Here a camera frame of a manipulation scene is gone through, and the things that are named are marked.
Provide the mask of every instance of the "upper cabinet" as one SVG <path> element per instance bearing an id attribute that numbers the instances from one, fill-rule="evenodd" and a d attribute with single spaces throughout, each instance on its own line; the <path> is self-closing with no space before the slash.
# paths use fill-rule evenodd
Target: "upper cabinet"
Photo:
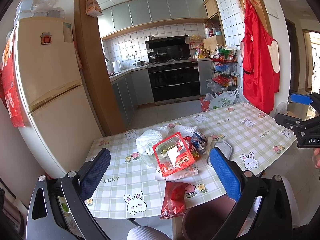
<path id="1" fill-rule="evenodd" d="M 129 7 L 133 25 L 151 22 L 147 0 L 130 1 Z"/>
<path id="2" fill-rule="evenodd" d="M 111 7 L 111 11 L 116 31 L 132 26 L 129 4 L 127 2 Z"/>
<path id="3" fill-rule="evenodd" d="M 105 9 L 102 13 L 98 17 L 101 37 L 150 22 L 208 18 L 203 0 L 132 0 Z"/>
<path id="4" fill-rule="evenodd" d="M 148 4 L 153 22 L 171 19 L 167 0 L 148 0 Z"/>
<path id="5" fill-rule="evenodd" d="M 189 18 L 189 10 L 186 0 L 168 0 L 172 19 Z"/>
<path id="6" fill-rule="evenodd" d="M 208 17 L 203 0 L 186 0 L 186 2 L 190 17 Z"/>

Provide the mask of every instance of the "plaid tablecloth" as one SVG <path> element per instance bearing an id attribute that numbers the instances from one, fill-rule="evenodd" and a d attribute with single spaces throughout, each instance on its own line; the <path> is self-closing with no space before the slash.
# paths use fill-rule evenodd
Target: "plaid tablecloth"
<path id="1" fill-rule="evenodd" d="M 148 168 L 144 164 L 135 139 L 152 127 L 173 127 L 177 123 L 198 126 L 203 134 L 212 136 L 215 141 L 229 143 L 233 147 L 231 160 L 242 170 L 252 165 L 253 157 L 257 163 L 251 169 L 254 174 L 271 165 L 295 141 L 291 131 L 277 125 L 273 118 L 247 103 L 97 139 L 86 161 L 92 160 L 102 148 L 107 148 L 111 153 L 111 164 L 92 198 L 86 200 L 94 217 L 139 218 L 160 215 L 165 181 L 155 180 L 156 168 Z M 197 160 L 197 165 L 199 173 L 196 176 L 181 179 L 189 184 L 185 189 L 186 208 L 226 193 L 205 157 Z"/>

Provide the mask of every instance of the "lower cabinet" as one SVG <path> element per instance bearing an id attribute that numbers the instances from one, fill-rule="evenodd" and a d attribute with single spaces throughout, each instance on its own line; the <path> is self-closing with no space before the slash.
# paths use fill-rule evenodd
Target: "lower cabinet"
<path id="1" fill-rule="evenodd" d="M 112 88 L 116 97 L 122 121 L 124 126 L 128 128 L 134 112 L 138 107 L 131 73 L 117 79 L 116 82 L 112 84 Z"/>

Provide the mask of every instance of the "gray cabinet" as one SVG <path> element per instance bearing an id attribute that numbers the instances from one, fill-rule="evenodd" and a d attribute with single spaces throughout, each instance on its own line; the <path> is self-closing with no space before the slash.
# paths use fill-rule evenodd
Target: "gray cabinet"
<path id="1" fill-rule="evenodd" d="M 115 97 L 116 97 L 116 102 L 117 102 L 117 105 L 118 105 L 118 108 L 120 111 L 122 121 L 124 123 L 124 126 L 127 128 L 129 126 L 129 121 L 128 121 L 127 115 L 125 113 L 125 110 L 124 110 L 124 105 L 122 103 L 122 99 L 121 99 L 121 95 L 120 95 L 117 83 L 112 85 L 112 89 L 113 89 L 113 93 L 115 94 Z"/>
<path id="2" fill-rule="evenodd" d="M 207 88 L 207 80 L 212 77 L 211 66 L 213 62 L 211 60 L 199 60 L 199 80 L 200 80 L 200 95 L 204 96 L 206 93 L 212 93 L 210 88 Z"/>
<path id="3" fill-rule="evenodd" d="M 131 72 L 138 105 L 154 103 L 153 94 L 147 69 Z"/>
<path id="4" fill-rule="evenodd" d="M 153 22 L 171 18 L 167 0 L 148 0 Z"/>
<path id="5" fill-rule="evenodd" d="M 168 0 L 172 19 L 189 18 L 189 11 L 186 0 Z"/>
<path id="6" fill-rule="evenodd" d="M 151 22 L 147 0 L 133 0 L 129 2 L 133 25 Z"/>
<path id="7" fill-rule="evenodd" d="M 129 4 L 127 2 L 111 7 L 111 11 L 116 31 L 132 26 Z"/>
<path id="8" fill-rule="evenodd" d="M 125 77 L 120 78 L 120 80 L 117 81 L 117 84 L 118 84 L 120 96 L 121 96 L 121 99 L 122 99 L 122 103 L 123 103 L 123 106 L 124 106 L 124 110 L 125 110 L 125 113 L 127 115 L 128 122 L 130 124 L 130 122 L 132 120 L 132 117 L 134 115 L 134 110 L 133 110 L 133 106 L 132 106 L 132 102 L 131 102 L 131 98 L 130 98 L 127 82 L 125 81 Z"/>
<path id="9" fill-rule="evenodd" d="M 186 0 L 190 17 L 208 17 L 203 0 Z"/>

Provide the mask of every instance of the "stainless steel pot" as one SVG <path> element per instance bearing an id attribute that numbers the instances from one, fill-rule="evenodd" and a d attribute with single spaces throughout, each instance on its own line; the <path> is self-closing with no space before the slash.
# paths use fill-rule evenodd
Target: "stainless steel pot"
<path id="1" fill-rule="evenodd" d="M 132 65 L 135 65 L 136 67 L 140 67 L 140 66 L 143 66 L 145 63 L 145 61 L 143 60 L 137 60 L 135 63 L 133 63 Z"/>
<path id="2" fill-rule="evenodd" d="M 152 41 L 155 39 L 155 36 L 154 35 L 147 36 L 146 39 L 147 39 L 147 41 Z"/>

